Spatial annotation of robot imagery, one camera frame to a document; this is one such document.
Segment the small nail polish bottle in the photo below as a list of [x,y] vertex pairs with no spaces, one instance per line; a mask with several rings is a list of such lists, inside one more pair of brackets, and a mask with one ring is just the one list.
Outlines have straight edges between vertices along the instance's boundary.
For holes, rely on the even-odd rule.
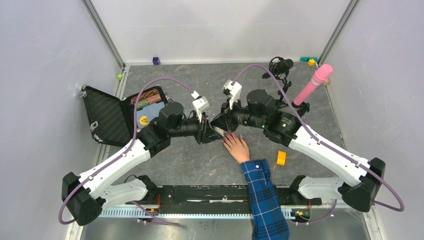
[[223,139],[225,137],[225,131],[224,130],[217,130],[216,134],[219,136],[220,139]]

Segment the blue plaid sleeve forearm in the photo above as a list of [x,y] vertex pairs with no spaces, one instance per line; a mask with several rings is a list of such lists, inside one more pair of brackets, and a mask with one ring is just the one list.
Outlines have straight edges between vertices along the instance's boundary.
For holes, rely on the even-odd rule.
[[266,159],[240,164],[248,186],[253,240],[288,240],[289,226],[279,204]]

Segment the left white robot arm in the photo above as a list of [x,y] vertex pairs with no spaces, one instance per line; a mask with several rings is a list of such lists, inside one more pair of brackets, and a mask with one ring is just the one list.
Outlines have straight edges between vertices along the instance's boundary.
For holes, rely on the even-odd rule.
[[73,172],[66,174],[62,179],[63,204],[59,210],[59,222],[63,225],[71,223],[63,220],[64,209],[68,209],[73,216],[72,222],[84,226],[93,222],[107,208],[139,200],[145,204],[153,203],[157,190],[142,180],[137,178],[120,185],[113,183],[167,148],[171,138],[193,136],[198,144],[221,139],[224,130],[213,127],[202,109],[202,106],[199,107],[194,111],[194,116],[186,118],[180,103],[167,103],[159,111],[158,117],[105,162],[80,175]]

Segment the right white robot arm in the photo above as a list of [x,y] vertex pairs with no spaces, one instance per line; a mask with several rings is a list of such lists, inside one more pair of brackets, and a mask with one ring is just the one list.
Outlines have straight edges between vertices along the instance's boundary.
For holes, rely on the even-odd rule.
[[342,200],[353,209],[369,212],[381,187],[386,163],[375,157],[371,160],[354,155],[338,145],[322,143],[323,138],[309,126],[281,108],[283,99],[274,99],[264,89],[247,94],[247,106],[239,100],[240,93],[223,90],[228,97],[212,126],[224,131],[235,131],[239,125],[263,130],[272,142],[303,153],[325,166],[336,177],[313,178],[299,175],[291,184],[289,199],[302,204],[307,199],[325,198]]

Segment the person hand with painted nails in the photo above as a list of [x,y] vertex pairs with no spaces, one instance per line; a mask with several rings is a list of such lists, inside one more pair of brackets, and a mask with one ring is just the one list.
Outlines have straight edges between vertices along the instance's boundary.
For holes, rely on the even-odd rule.
[[242,136],[238,137],[234,132],[226,133],[223,145],[237,163],[242,164],[251,160],[249,147]]

